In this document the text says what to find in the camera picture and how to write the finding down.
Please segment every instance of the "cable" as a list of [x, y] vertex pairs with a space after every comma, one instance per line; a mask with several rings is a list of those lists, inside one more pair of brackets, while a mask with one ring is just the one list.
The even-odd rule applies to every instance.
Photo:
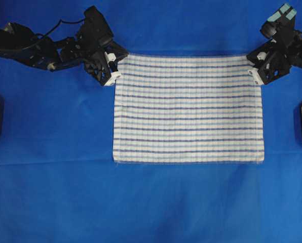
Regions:
[[19, 48], [19, 49], [0, 49], [0, 52], [21, 52], [21, 51], [24, 51], [24, 50], [27, 50], [27, 49], [30, 49], [34, 46], [36, 46], [37, 44], [39, 44], [40, 42], [42, 42], [46, 37], [49, 36], [49, 34], [51, 34], [54, 30], [56, 30], [61, 23], [64, 23], [64, 24], [79, 24], [81, 22], [84, 22], [86, 19], [82, 19], [82, 20], [79, 20], [77, 22], [68, 22], [68, 21], [63, 21], [62, 19], [59, 20], [59, 22], [49, 31], [47, 32], [46, 34], [42, 35], [42, 34], [37, 34], [37, 35], [41, 35], [42, 38], [40, 38], [37, 42], [35, 42], [34, 44], [32, 45], [29, 45], [27, 47], [23, 47], [23, 48]]

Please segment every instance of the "blue cloth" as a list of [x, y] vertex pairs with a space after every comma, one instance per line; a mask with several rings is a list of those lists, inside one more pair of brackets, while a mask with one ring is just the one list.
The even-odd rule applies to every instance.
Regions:
[[[91, 6], [130, 52], [247, 53], [284, 2], [0, 1], [7, 21], [46, 32]], [[296, 27], [302, 30], [302, 1]], [[72, 36], [63, 25], [53, 39]], [[49, 73], [0, 59], [0, 242], [302, 242], [302, 70], [262, 89], [260, 165], [116, 165], [114, 87], [83, 67]]]

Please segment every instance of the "white towel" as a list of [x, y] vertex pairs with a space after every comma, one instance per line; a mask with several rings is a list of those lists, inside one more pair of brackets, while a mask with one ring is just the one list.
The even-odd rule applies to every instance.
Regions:
[[260, 86], [245, 56], [157, 57], [119, 63], [118, 163], [261, 163]]

